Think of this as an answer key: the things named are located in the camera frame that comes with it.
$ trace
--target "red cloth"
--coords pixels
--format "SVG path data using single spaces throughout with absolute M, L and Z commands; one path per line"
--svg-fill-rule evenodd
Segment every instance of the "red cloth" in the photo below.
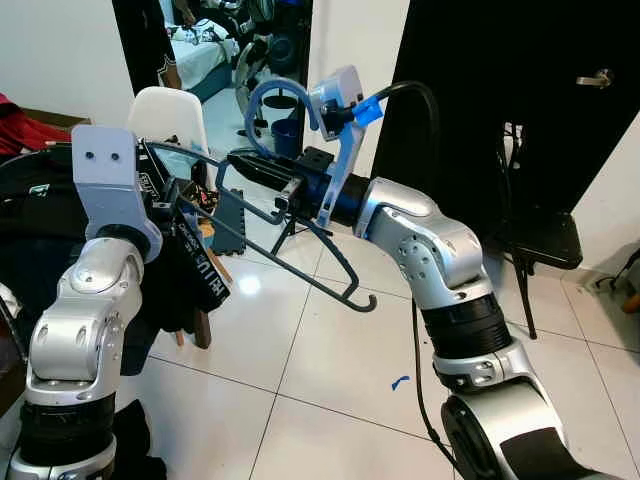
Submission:
M 18 155 L 23 147 L 42 150 L 51 140 L 70 142 L 71 135 L 27 117 L 0 93 L 0 155 Z

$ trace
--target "blue bucket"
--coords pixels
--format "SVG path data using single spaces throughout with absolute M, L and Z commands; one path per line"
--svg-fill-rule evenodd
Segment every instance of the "blue bucket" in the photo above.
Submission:
M 293 118 L 283 118 L 271 124 L 271 134 L 276 146 L 276 153 L 288 158 L 296 158 L 299 150 L 299 123 Z

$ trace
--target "black chair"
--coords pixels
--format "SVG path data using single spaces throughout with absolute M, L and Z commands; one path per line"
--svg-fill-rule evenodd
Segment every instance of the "black chair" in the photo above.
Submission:
M 549 211 L 535 206 L 513 207 L 511 178 L 517 166 L 521 139 L 512 135 L 511 161 L 507 161 L 504 142 L 498 148 L 500 164 L 502 219 L 499 228 L 489 239 L 489 245 L 511 254 L 516 271 L 522 306 L 527 318 L 529 336 L 537 338 L 528 277 L 533 276 L 536 262 L 563 270 L 573 270 L 582 262 L 578 230 L 573 217 L 565 211 Z

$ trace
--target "white chair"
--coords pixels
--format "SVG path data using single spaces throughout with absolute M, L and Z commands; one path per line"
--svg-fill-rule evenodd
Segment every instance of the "white chair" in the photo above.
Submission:
M 131 105 L 127 128 L 138 137 L 160 142 L 176 135 L 181 146 L 209 154 L 202 104 L 189 92 L 166 87 L 141 90 Z M 216 170 L 207 165 L 210 188 Z

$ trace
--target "black door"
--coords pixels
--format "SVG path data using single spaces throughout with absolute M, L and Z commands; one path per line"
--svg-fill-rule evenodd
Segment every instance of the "black door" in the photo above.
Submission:
M 640 108 L 633 11 L 633 2 L 412 1 L 394 81 L 434 90 L 440 157 L 426 153 L 418 99 L 396 97 L 374 174 L 425 191 L 488 233 L 501 215 L 496 145 L 503 123 L 515 122 L 524 148 L 512 172 L 514 204 L 570 211 Z M 600 88 L 605 70 L 612 81 Z

